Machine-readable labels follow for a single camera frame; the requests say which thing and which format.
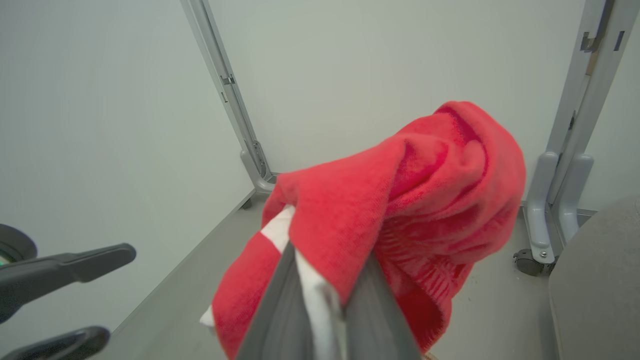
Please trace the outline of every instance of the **folded cloth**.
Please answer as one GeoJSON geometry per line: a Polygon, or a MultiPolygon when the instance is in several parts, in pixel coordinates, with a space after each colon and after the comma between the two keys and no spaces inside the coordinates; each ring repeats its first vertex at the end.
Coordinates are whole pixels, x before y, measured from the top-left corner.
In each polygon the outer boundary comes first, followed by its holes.
{"type": "MultiPolygon", "coordinates": [[[[369,150],[278,176],[262,225],[293,206],[288,238],[342,305],[373,251],[426,351],[473,264],[508,240],[524,184],[511,135],[476,105],[448,102],[369,150]]],[[[279,258],[258,232],[218,287],[214,322],[231,359],[279,258]]]]}

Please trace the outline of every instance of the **caster wheel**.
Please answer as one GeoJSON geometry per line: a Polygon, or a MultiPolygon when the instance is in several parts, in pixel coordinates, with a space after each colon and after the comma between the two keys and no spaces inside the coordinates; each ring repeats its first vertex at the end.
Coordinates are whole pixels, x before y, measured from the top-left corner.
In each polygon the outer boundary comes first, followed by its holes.
{"type": "Polygon", "coordinates": [[[242,204],[240,208],[242,210],[247,210],[247,209],[250,209],[252,206],[253,206],[253,203],[251,202],[251,199],[249,199],[244,204],[242,204]]]}
{"type": "Polygon", "coordinates": [[[0,258],[10,263],[35,259],[38,255],[36,244],[22,231],[0,224],[0,258]]]}
{"type": "Polygon", "coordinates": [[[542,274],[545,265],[534,260],[531,249],[522,249],[513,254],[513,257],[516,259],[515,263],[519,271],[531,276],[542,274]]]}

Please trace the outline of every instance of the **red cloth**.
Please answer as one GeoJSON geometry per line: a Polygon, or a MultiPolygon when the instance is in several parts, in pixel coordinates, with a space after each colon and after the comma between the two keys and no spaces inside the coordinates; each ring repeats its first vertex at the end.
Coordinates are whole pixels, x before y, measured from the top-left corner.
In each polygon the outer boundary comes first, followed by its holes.
{"type": "MultiPolygon", "coordinates": [[[[524,184],[511,135],[476,105],[448,102],[369,150],[278,176],[262,225],[295,206],[291,241],[343,303],[375,251],[427,350],[473,264],[509,239],[524,184]]],[[[258,232],[222,279],[212,306],[231,359],[279,257],[258,232]]]]}

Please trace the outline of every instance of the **white wall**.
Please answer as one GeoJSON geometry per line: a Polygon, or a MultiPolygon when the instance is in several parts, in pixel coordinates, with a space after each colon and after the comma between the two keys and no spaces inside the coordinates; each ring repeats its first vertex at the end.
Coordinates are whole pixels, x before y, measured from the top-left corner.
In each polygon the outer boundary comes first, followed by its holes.
{"type": "Polygon", "coordinates": [[[638,19],[622,55],[585,153],[593,168],[579,208],[601,210],[640,193],[640,25],[638,19]]]}
{"type": "Polygon", "coordinates": [[[0,3],[0,223],[133,263],[24,306],[0,355],[111,330],[253,189],[179,0],[0,3]]]}
{"type": "Polygon", "coordinates": [[[531,176],[584,0],[209,0],[269,166],[376,145],[449,100],[509,130],[531,176]]]}

